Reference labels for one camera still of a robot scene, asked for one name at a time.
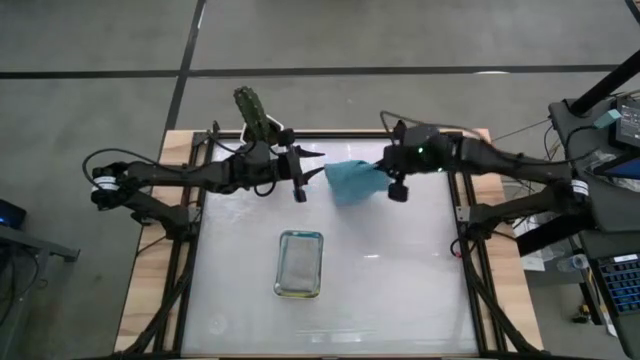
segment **gray floor tile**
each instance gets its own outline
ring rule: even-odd
[[[113,349],[140,226],[126,209],[100,213],[81,163],[123,147],[158,155],[174,80],[0,81],[0,198],[24,207],[26,230],[82,252],[55,260],[36,293],[24,358],[69,359]],[[90,163],[129,158],[105,155]]]
[[[191,79],[178,120],[180,129],[209,128],[216,119],[239,129],[233,90],[253,87],[267,113],[297,129],[381,129],[378,113],[389,110],[430,122],[489,128],[493,137],[548,116],[552,101],[576,97],[604,74],[428,75]],[[627,87],[640,87],[640,78]],[[499,140],[498,148],[543,157],[540,125]],[[556,139],[549,135],[549,145]]]
[[[0,1],[0,71],[178,69],[195,0]]]
[[[591,359],[625,359],[617,338],[604,326],[574,324],[571,317],[582,302],[578,285],[530,287],[545,350],[554,355]]]
[[[221,0],[193,68],[619,63],[638,34],[617,0]]]

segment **metal bar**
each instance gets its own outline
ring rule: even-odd
[[[456,206],[461,205],[456,177],[453,173],[448,173],[447,177],[449,180],[449,192],[451,193],[452,211],[456,222],[456,229],[458,231],[458,236],[462,236],[462,231],[460,231],[461,224],[458,222],[458,218],[455,216]],[[462,253],[462,256],[465,256],[465,254],[469,253],[469,247],[466,241],[459,241],[458,244],[460,245],[460,252]],[[462,268],[464,269],[466,278],[469,275],[467,268],[465,266],[463,266]],[[467,282],[467,292],[469,293],[469,307],[471,308],[471,320],[473,321],[473,329],[476,335],[476,345],[478,346],[478,352],[482,353],[487,351],[487,337],[484,333],[484,325],[482,322],[482,313],[480,312],[478,295],[469,282]]]
[[[574,254],[576,253],[584,253],[584,251],[578,246],[575,238],[573,236],[569,237],[569,245],[571,246],[571,250]],[[580,285],[580,291],[582,292],[582,297],[584,298],[585,304],[589,308],[589,315],[591,316],[591,321],[594,325],[604,325],[604,314],[600,309],[600,303],[598,301],[598,290],[595,288],[594,283],[592,283],[589,279],[589,269],[580,269],[580,275],[582,276],[582,282]]]
[[[591,110],[597,103],[604,100],[613,91],[622,86],[640,71],[640,50],[631,55],[620,66],[611,71],[604,79],[584,93],[569,106],[569,111],[581,116]]]
[[[221,140],[240,140],[240,131],[227,130],[219,133]],[[384,130],[357,131],[295,131],[297,140],[308,139],[387,139],[389,135]]]
[[[566,239],[582,230],[593,228],[591,213],[579,215],[562,215],[537,228],[518,236],[518,251],[520,256],[542,250],[547,245]]]
[[[636,18],[638,24],[640,24],[640,10],[638,9],[636,2],[634,0],[624,0],[624,2],[627,4],[627,7],[629,8],[629,11],[631,11],[633,17]]]
[[[0,72],[0,79],[144,79],[175,78],[178,70],[105,70],[105,71],[16,71]]]
[[[46,249],[53,255],[61,256],[67,262],[76,261],[80,254],[79,249],[68,248],[51,241],[35,238],[22,231],[0,226],[0,243],[3,242],[21,244],[36,249]]]
[[[515,65],[515,66],[369,66],[312,68],[201,69],[189,71],[192,78],[367,76],[367,75],[443,75],[505,72],[510,74],[606,72],[617,64],[593,65]]]
[[[206,143],[206,151],[204,154],[204,164],[210,163],[213,159],[213,141],[207,141]],[[206,198],[207,192],[203,189],[199,189],[198,191],[198,206],[200,207],[200,211],[204,211],[204,202]],[[189,252],[187,253],[187,261],[184,265],[185,270],[190,269],[190,271],[194,271],[195,263],[196,263],[196,253],[198,250],[198,240],[200,237],[200,229],[202,227],[202,221],[198,225],[198,231],[196,235],[193,237],[193,240],[189,244]],[[187,311],[189,309],[189,298],[191,296],[191,283],[187,285],[184,292],[182,293],[182,297],[180,299],[180,307],[178,308],[178,318],[176,320],[176,332],[173,338],[173,346],[172,349],[181,352],[182,343],[184,340],[184,328],[187,322]]]
[[[468,205],[476,205],[478,202],[476,200],[476,194],[473,188],[473,181],[471,180],[471,176],[469,174],[462,174],[462,179],[464,181],[464,190],[467,194]],[[491,297],[496,299],[497,302],[496,288],[493,283],[491,265],[489,264],[487,244],[485,243],[484,239],[476,240],[476,248],[478,249],[478,259],[480,260],[480,269],[482,270],[482,280],[487,286]],[[500,324],[498,324],[493,316],[491,317],[491,325],[493,326],[493,334],[496,338],[496,348],[498,349],[498,351],[506,351],[507,343],[505,341],[504,332],[502,331],[502,327],[500,326]]]
[[[193,141],[191,143],[191,151],[189,152],[189,165],[195,165],[198,153],[198,147],[194,146]],[[189,198],[191,195],[191,187],[184,187],[182,189],[182,199],[180,203],[182,206],[189,205]],[[180,261],[180,249],[182,248],[183,238],[173,240],[171,246],[171,255],[169,257],[169,267],[167,268],[167,277],[164,283],[164,290],[162,291],[162,304],[165,304],[169,298],[171,289],[175,285],[176,276],[178,274],[178,262]],[[153,342],[153,351],[163,351],[165,345],[165,334],[167,331],[167,320],[163,320],[158,327],[156,337]]]
[[[200,22],[204,14],[204,6],[207,3],[206,0],[198,0],[196,3],[196,9],[191,19],[191,28],[189,30],[189,39],[187,45],[184,48],[184,54],[182,55],[182,63],[180,64],[180,75],[176,81],[176,86],[173,89],[173,96],[171,98],[171,104],[169,105],[169,113],[167,114],[167,122],[164,126],[164,131],[173,130],[176,127],[178,121],[178,113],[180,112],[180,105],[182,104],[182,96],[184,95],[184,89],[187,85],[188,71],[191,67],[191,60],[193,59],[193,53],[196,48],[196,41],[198,40],[198,33],[200,32]]]

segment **blue towel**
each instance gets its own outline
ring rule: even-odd
[[[376,165],[362,160],[344,161],[324,166],[337,205],[357,204],[376,191],[387,190],[391,179]]]

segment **white table surface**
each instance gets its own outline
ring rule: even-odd
[[[327,154],[303,159],[304,170],[375,162],[388,143],[297,141]],[[215,149],[216,160],[227,156]],[[407,203],[380,192],[349,207],[334,205],[324,173],[303,204],[291,182],[266,198],[207,194],[183,355],[477,353],[462,264],[449,253],[457,234],[447,177],[416,175],[406,185]],[[285,230],[324,236],[317,298],[273,292]]]

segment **black stand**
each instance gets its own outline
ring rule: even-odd
[[[584,115],[587,111],[591,110],[592,107],[634,77],[638,71],[640,71],[640,50],[631,55],[630,58],[605,76],[604,79],[600,80],[599,83],[584,93],[584,95],[580,96],[578,100],[571,104],[569,111],[575,116]]]
[[[4,325],[0,328],[0,359],[13,359],[16,356],[15,347],[27,323],[32,288],[44,274],[49,257],[56,255],[62,257],[65,262],[75,262],[80,250],[41,240],[5,226],[0,226],[0,244],[18,246],[22,249],[17,251],[19,257],[12,261],[16,261],[21,267],[33,269],[33,275],[23,276],[22,271],[12,275],[17,277],[16,282],[19,284],[19,288],[25,290],[14,299],[12,304],[6,305],[12,306],[12,308]]]

